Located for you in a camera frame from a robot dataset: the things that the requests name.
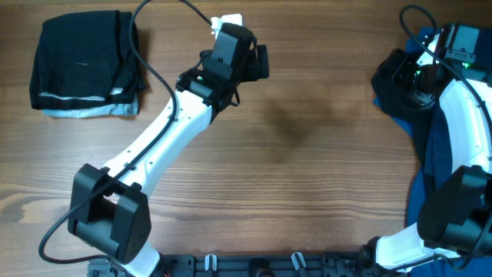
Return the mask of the black shorts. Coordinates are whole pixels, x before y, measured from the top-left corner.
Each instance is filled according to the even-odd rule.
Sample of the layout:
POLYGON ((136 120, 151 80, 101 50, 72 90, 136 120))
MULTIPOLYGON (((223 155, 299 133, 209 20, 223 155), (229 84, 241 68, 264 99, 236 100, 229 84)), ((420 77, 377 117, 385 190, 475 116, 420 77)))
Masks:
POLYGON ((33 109, 130 104, 145 89, 130 12, 76 12, 43 22, 29 95, 33 109))

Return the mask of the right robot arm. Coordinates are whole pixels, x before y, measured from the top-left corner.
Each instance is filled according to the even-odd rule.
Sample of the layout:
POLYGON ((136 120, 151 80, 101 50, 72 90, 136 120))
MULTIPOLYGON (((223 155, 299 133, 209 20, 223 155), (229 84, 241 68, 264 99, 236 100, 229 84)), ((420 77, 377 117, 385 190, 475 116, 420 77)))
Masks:
POLYGON ((462 266, 491 256, 491 86, 470 63, 424 64, 395 49, 371 80, 381 110, 429 128, 432 111, 444 114, 441 155, 449 177, 430 188, 417 221, 376 241, 375 262, 389 272, 407 272, 435 259, 462 266))

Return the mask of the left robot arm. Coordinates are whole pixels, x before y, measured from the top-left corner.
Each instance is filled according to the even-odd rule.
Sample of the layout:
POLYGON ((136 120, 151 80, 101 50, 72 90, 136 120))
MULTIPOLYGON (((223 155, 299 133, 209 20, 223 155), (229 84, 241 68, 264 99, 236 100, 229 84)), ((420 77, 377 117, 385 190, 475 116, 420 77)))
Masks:
POLYGON ((167 167, 228 106, 239 103, 238 86, 267 78, 268 53, 253 32, 224 23, 201 66, 179 75, 174 97, 127 149, 97 169, 83 165, 74 177, 68 230, 125 276, 163 273, 161 255, 148 242, 148 200, 167 167))

